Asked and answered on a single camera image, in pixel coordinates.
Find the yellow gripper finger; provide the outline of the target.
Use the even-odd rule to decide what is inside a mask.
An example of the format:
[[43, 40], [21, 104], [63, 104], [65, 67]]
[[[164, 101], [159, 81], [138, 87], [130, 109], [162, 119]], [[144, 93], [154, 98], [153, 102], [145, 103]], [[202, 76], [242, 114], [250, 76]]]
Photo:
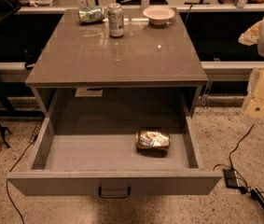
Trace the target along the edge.
[[238, 42], [246, 46], [255, 45], [258, 42], [260, 25], [261, 21], [258, 21], [248, 28], [243, 34], [240, 35]]
[[254, 68], [244, 98], [243, 113], [250, 119], [264, 119], [264, 67]]

